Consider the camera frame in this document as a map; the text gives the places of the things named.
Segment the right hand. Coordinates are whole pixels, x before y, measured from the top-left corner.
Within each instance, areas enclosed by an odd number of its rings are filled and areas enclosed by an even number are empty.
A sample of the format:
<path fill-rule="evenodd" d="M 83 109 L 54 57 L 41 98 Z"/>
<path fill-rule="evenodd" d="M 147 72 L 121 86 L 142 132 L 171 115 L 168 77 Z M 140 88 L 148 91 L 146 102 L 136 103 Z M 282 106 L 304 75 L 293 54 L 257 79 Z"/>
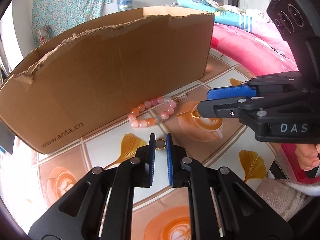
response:
<path fill-rule="evenodd" d="M 295 153 L 303 171 L 310 171 L 319 166 L 319 144 L 297 144 Z"/>

